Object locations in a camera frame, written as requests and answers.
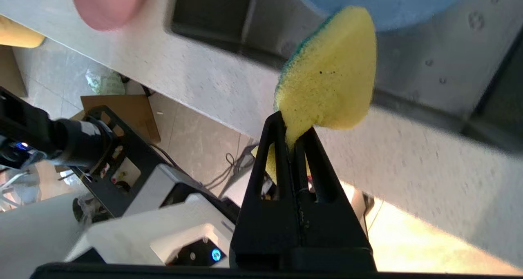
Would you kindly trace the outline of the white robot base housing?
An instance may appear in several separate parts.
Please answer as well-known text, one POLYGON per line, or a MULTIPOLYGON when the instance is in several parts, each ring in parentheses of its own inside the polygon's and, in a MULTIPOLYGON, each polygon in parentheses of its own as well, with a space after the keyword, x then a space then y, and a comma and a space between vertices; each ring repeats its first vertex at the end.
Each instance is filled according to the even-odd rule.
MULTIPOLYGON (((263 193, 268 193, 269 186, 273 185, 267 176, 265 173, 263 200, 263 193)), ((270 201, 277 198, 276 189, 270 201)), ((181 204, 95 224, 82 235, 67 261, 76 260, 93 249, 108 264, 159 266, 166 264, 175 250, 181 251, 197 239, 207 237, 217 246, 217 251, 208 254, 211 265, 231 268, 230 242, 236 225, 237 221, 230 221, 202 195, 191 194, 181 204)))

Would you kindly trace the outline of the yellow green sponge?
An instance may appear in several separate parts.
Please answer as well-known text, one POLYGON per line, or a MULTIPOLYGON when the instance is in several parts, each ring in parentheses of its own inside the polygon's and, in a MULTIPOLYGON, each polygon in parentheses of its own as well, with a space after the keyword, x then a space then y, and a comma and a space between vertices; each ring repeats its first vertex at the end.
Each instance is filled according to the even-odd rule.
POLYGON ((349 130, 366 117, 377 72, 377 37, 364 7, 344 7, 327 18, 284 64, 273 111, 292 150, 310 128, 349 130))

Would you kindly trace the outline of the stainless steel sink basin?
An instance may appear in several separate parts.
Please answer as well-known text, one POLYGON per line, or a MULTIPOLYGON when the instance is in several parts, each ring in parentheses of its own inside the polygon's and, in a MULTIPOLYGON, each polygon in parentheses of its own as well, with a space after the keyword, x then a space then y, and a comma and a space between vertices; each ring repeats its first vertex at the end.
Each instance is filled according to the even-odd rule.
MULTIPOLYGON (((301 0, 172 0, 170 12, 172 33, 275 70, 327 19, 301 0)), ((523 154, 523 0, 458 0, 377 40, 374 104, 523 154)))

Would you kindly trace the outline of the brown cardboard sheet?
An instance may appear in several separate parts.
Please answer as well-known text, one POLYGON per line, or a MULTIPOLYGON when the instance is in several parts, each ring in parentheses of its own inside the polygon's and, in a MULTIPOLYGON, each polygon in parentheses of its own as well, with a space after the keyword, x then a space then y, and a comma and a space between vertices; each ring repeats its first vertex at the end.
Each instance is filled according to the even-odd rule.
POLYGON ((106 105, 148 143, 160 143, 161 137, 149 99, 145 95, 82 96, 81 101, 84 110, 73 115, 71 120, 80 121, 85 117, 85 111, 106 105))

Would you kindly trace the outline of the pink plate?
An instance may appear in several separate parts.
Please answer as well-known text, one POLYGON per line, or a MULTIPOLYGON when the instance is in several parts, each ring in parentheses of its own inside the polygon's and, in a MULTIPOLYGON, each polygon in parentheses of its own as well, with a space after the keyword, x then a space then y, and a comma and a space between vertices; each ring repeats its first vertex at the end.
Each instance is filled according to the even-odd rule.
POLYGON ((116 30, 125 26, 145 0, 73 0, 80 18, 91 29, 116 30))

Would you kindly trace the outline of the tan yellow rounded object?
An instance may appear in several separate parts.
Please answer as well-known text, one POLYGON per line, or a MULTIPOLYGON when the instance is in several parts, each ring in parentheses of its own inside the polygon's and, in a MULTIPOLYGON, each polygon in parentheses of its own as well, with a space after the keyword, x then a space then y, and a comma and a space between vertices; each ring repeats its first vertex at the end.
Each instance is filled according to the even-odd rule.
POLYGON ((44 35, 0 15, 0 45, 35 48, 44 40, 44 35))

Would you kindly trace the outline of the crumpled clear plastic bag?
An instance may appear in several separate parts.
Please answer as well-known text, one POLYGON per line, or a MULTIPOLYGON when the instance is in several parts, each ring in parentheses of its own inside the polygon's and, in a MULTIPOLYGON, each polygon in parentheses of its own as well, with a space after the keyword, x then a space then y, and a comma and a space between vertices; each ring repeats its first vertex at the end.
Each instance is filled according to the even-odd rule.
POLYGON ((99 96, 125 95, 125 84, 119 74, 112 71, 88 69, 85 74, 90 89, 99 96))

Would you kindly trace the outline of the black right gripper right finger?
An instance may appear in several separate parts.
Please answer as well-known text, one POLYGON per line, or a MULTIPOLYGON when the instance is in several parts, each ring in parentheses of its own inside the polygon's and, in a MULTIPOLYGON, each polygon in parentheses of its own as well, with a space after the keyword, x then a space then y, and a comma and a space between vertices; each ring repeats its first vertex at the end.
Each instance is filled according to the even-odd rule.
POLYGON ((375 271, 370 242, 314 128, 291 161, 297 243, 284 252, 293 271, 375 271))

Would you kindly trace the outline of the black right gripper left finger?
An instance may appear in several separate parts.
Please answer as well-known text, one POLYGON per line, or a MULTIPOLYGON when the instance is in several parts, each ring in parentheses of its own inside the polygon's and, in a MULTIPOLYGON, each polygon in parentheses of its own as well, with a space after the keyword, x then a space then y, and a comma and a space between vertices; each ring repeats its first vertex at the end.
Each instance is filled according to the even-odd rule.
POLYGON ((250 180, 230 242, 231 268, 278 270, 299 243, 293 177, 280 112, 264 124, 250 180), (263 200, 262 188, 270 146, 276 154, 277 200, 263 200))

